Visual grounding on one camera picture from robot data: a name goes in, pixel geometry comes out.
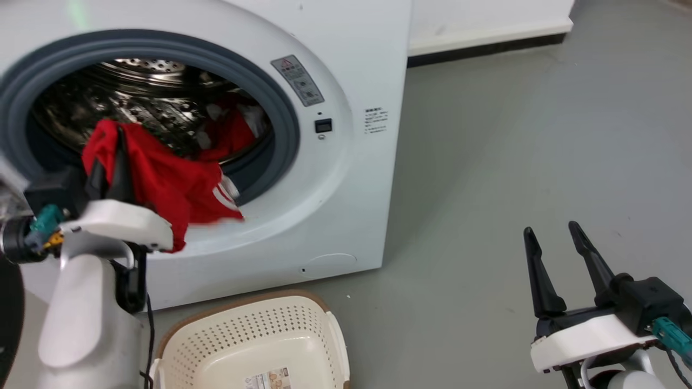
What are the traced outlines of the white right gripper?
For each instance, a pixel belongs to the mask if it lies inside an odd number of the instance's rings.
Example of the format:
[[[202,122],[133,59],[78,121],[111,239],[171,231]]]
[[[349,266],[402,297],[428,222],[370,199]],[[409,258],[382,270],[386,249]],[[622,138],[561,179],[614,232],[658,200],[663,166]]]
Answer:
[[[611,283],[615,274],[593,245],[581,225],[568,223],[576,251],[585,261],[595,289],[595,299],[614,299]],[[550,372],[579,365],[621,364],[631,370],[654,374],[646,350],[655,340],[651,335],[636,335],[621,322],[612,308],[579,308],[567,311],[566,303],[555,291],[543,263],[543,251],[533,229],[523,231],[527,270],[534,315],[538,319],[536,337],[530,345],[530,358],[537,372]]]

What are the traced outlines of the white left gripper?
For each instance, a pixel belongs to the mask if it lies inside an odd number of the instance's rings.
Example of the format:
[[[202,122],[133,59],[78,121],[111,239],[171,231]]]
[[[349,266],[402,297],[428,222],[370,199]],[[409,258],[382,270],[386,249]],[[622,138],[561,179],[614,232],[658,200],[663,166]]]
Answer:
[[[63,222],[63,232],[89,232],[94,236],[132,242],[155,251],[174,248],[171,225],[156,212],[135,206],[136,193],[130,170],[128,140],[121,126],[116,127],[114,169],[111,185],[107,171],[99,158],[94,158],[88,173],[85,192],[88,202],[81,216]]]

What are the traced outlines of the red garment with white stripes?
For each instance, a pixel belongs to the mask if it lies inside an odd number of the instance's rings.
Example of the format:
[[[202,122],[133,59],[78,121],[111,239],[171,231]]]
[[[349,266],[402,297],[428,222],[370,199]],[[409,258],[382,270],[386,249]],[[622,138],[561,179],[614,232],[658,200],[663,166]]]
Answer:
[[[90,173],[99,158],[113,179],[117,130],[126,133],[129,167],[137,202],[166,219],[174,234],[173,253],[182,251],[191,224],[214,224],[223,219],[243,220],[235,203],[239,194],[219,162],[203,162],[176,155],[143,126],[100,120],[82,152],[85,170]]]

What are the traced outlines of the cream perforated laundry basket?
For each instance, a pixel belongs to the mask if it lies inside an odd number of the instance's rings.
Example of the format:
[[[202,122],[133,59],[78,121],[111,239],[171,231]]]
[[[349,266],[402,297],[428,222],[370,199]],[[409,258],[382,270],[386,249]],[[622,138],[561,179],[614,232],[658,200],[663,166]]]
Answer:
[[[305,290],[265,293],[174,325],[149,369],[152,389],[245,389],[252,375],[286,367],[292,389],[352,389],[343,332]]]

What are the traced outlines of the white front-load washing machine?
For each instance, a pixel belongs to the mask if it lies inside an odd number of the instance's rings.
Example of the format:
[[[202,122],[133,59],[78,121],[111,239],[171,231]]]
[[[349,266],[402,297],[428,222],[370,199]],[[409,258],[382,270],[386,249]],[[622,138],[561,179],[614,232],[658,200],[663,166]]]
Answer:
[[[412,0],[0,0],[0,39],[181,33],[237,49],[289,94],[296,160],[255,201],[240,205],[237,195],[243,220],[191,225],[182,251],[149,256],[148,292],[160,310],[311,280],[301,268],[324,254],[352,254],[353,272],[381,267],[411,12]],[[324,103],[305,108],[270,64],[287,55]],[[364,133],[368,108],[388,111],[386,131]],[[322,118],[334,129],[318,135]]]

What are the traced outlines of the printed paper basket label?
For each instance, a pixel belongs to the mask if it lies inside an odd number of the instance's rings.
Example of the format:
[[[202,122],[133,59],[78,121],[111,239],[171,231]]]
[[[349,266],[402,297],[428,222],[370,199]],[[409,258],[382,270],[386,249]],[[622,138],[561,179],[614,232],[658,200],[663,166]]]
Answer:
[[[291,377],[286,367],[247,377],[244,384],[245,389],[292,389]]]

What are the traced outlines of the perforated steel washer drum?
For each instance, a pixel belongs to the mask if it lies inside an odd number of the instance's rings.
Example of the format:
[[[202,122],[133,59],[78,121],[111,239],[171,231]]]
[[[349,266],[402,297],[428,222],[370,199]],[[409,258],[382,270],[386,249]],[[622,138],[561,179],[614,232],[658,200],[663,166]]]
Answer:
[[[39,95],[31,109],[42,130],[80,152],[100,120],[136,123],[180,157],[197,158],[195,133],[205,106],[228,92],[254,99],[232,81],[191,65],[163,59],[120,58],[62,77]],[[232,162],[257,148],[220,163]]]

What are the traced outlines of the red and white garment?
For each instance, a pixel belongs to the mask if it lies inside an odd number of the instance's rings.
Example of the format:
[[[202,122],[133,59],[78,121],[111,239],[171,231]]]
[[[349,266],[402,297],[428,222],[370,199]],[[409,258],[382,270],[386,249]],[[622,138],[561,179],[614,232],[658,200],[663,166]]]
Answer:
[[[206,119],[195,133],[203,162],[223,162],[250,150],[270,131],[265,110],[254,99],[228,92],[205,106]]]

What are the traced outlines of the grey rubber door gasket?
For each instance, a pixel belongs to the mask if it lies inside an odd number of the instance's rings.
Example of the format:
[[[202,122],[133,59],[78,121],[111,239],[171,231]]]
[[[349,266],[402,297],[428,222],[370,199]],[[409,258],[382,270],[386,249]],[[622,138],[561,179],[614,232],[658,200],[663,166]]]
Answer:
[[[289,171],[301,140],[289,94],[237,49],[181,33],[108,29],[47,37],[45,42],[0,39],[0,180],[15,192],[66,166],[83,168],[75,152],[42,130],[31,109],[47,87],[68,74],[120,58],[163,59],[191,65],[237,84],[266,111],[272,133],[246,155],[219,163],[239,190],[239,204],[255,201]]]

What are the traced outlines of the grey warning sticker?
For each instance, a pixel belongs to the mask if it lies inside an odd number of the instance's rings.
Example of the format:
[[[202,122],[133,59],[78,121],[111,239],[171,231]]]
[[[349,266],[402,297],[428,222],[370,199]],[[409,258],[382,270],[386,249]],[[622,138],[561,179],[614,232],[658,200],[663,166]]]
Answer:
[[[295,55],[272,60],[270,64],[289,84],[305,108],[324,103],[324,96],[316,82]]]

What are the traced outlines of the round filter cover panel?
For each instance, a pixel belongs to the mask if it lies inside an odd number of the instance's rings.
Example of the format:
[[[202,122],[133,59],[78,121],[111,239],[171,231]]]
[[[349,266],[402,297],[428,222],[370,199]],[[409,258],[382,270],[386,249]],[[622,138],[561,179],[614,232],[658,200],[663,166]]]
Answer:
[[[356,264],[357,258],[352,254],[324,254],[305,264],[301,272],[306,278],[316,280],[351,273]]]

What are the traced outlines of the small printed text label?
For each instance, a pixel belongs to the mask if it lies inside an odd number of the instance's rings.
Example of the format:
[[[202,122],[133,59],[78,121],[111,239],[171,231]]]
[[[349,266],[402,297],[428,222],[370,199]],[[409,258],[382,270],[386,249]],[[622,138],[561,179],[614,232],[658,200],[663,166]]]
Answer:
[[[384,108],[368,108],[364,111],[364,133],[372,135],[388,129],[389,113]]]

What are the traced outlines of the white wall baseboard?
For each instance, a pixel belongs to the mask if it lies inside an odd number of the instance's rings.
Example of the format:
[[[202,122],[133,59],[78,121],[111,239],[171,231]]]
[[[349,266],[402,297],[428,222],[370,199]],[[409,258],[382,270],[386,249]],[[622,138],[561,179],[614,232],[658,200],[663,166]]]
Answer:
[[[575,0],[413,0],[410,58],[568,33]]]

